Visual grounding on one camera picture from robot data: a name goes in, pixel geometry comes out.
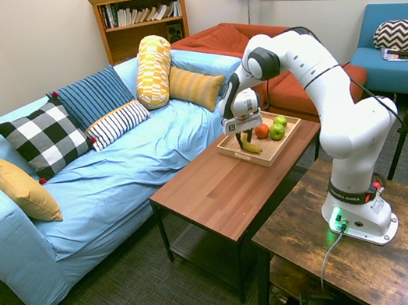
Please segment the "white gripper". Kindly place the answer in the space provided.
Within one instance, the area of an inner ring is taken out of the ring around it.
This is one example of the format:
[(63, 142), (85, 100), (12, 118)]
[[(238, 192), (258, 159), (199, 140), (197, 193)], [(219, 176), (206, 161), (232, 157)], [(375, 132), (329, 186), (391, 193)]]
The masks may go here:
[(245, 149), (243, 142), (241, 140), (241, 131), (245, 131), (246, 142), (251, 142), (252, 139), (252, 129), (258, 127), (258, 125), (263, 124), (263, 118), (260, 110), (255, 113), (248, 114), (244, 119), (233, 117), (231, 119), (224, 118), (222, 121), (223, 132), (225, 135), (235, 134), (237, 143), (241, 149)]

